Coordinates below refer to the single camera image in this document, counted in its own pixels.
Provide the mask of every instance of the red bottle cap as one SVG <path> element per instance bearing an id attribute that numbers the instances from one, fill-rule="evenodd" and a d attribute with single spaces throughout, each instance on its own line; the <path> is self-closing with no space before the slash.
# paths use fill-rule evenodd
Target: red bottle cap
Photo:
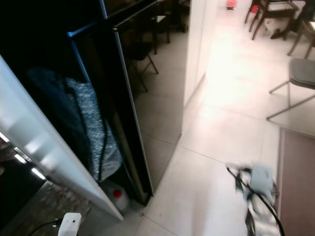
<path id="1" fill-rule="evenodd" d="M 120 198 L 122 196 L 122 192 L 118 189 L 114 191 L 114 198 Z"/>

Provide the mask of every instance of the brown mat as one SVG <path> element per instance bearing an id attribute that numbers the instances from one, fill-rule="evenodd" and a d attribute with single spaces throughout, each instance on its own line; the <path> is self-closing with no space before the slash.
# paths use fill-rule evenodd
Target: brown mat
<path id="1" fill-rule="evenodd" d="M 281 130 L 278 210 L 286 236 L 315 235 L 315 139 Z"/>

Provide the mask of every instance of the white bottle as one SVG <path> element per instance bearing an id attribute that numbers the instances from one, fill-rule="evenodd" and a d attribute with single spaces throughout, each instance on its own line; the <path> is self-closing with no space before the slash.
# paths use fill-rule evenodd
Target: white bottle
<path id="1" fill-rule="evenodd" d="M 110 180 L 105 180 L 101 187 L 115 207 L 121 213 L 125 213 L 129 207 L 129 197 L 124 188 Z"/>

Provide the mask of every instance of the black cable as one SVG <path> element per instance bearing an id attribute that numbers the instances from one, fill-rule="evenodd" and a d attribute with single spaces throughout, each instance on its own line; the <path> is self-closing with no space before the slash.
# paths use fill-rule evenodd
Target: black cable
<path id="1" fill-rule="evenodd" d="M 278 226 L 279 226 L 279 229 L 280 229 L 280 233 L 281 233 L 281 236 L 285 236 L 285 233 L 284 233 L 284 229 L 282 227 L 282 224 L 281 224 L 281 221 L 279 220 L 278 216 L 276 215 L 275 211 L 271 208 L 271 206 L 264 200 L 264 198 L 262 197 L 261 194 L 257 193 L 256 191 L 254 191 L 248 184 L 245 184 L 243 182 L 243 180 L 241 178 L 237 178 L 237 176 L 230 170 L 229 167 L 226 167 L 227 171 L 229 171 L 229 173 L 237 180 L 237 181 L 240 181 L 246 188 L 248 188 L 251 193 L 254 193 L 256 194 L 261 200 L 262 202 L 266 205 L 266 207 L 268 208 L 268 210 L 270 210 L 271 214 L 273 215 L 273 217 L 275 218 Z"/>
<path id="2" fill-rule="evenodd" d="M 44 224 L 41 224 L 40 226 L 38 226 L 37 228 L 35 228 L 32 232 L 30 232 L 28 236 L 33 235 L 36 231 L 38 231 L 39 229 L 43 228 L 43 227 L 46 226 L 46 225 L 52 224 L 53 226 L 58 227 L 58 226 L 61 225 L 62 221 L 63 221 L 63 219 L 56 219 L 56 220 L 53 220 L 53 221 L 50 221 L 50 222 L 46 222 L 46 223 L 44 223 Z"/>

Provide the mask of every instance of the tiled floor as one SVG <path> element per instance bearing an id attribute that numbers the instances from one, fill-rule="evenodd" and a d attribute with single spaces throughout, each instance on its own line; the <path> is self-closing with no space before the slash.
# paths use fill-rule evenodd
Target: tiled floor
<path id="1" fill-rule="evenodd" d="M 123 222 L 94 208 L 81 236 L 245 236 L 246 204 L 224 163 L 260 162 L 276 169 L 279 126 L 315 135 L 315 101 L 265 120 L 285 107 L 286 90 L 268 90 L 288 79 L 286 54 L 296 35 L 270 40 L 261 29 L 252 41 L 243 24 L 249 1 L 235 11 L 224 4 L 208 74 L 185 109 L 182 138 L 155 197 L 148 207 L 133 204 Z M 294 56 L 302 58 L 306 47 L 304 40 Z M 292 86 L 293 101 L 310 94 Z"/>

